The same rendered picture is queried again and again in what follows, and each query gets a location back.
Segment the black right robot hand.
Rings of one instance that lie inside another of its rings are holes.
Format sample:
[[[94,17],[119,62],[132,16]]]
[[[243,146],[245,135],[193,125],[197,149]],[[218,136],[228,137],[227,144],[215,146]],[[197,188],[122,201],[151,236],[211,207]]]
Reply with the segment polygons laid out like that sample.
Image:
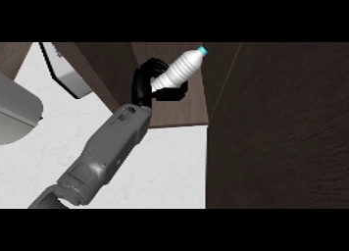
[[[159,58],[150,58],[135,69],[131,85],[131,103],[137,106],[151,107],[151,100],[180,101],[187,92],[187,82],[180,88],[162,88],[151,91],[150,78],[166,71],[168,64]]]

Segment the white plastic water bottle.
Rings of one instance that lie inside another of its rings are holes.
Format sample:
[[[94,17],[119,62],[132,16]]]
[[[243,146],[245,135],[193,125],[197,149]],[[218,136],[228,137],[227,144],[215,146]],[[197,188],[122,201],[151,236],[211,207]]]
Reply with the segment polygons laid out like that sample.
[[[203,46],[181,53],[165,72],[159,74],[150,83],[153,92],[163,88],[180,88],[181,84],[200,69],[202,59],[206,54],[208,51]]]

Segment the brown wooden cabinet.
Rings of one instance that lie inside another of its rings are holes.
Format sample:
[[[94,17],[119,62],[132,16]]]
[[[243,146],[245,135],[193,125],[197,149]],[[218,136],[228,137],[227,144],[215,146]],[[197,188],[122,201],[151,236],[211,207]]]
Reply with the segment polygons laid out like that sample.
[[[131,102],[132,73],[151,58],[171,63],[180,54],[208,51],[200,70],[187,81],[177,101],[151,102],[151,127],[202,126],[209,123],[239,50],[237,42],[57,42],[54,48],[85,80],[106,107]]]

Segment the white black-edged flat appliance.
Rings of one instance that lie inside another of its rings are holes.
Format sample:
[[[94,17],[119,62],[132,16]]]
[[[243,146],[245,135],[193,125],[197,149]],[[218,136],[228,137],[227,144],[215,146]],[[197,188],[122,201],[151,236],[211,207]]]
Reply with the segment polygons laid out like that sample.
[[[86,85],[80,75],[70,66],[70,63],[55,49],[52,43],[41,42],[38,46],[52,80],[69,95],[75,99],[80,99],[92,92],[91,87]]]

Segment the pale grey rounded appliance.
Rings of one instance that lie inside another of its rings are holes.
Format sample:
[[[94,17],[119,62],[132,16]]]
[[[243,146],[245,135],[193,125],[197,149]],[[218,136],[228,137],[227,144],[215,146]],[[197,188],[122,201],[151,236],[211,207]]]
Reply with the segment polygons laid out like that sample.
[[[41,120],[38,97],[0,73],[0,145],[20,140]]]

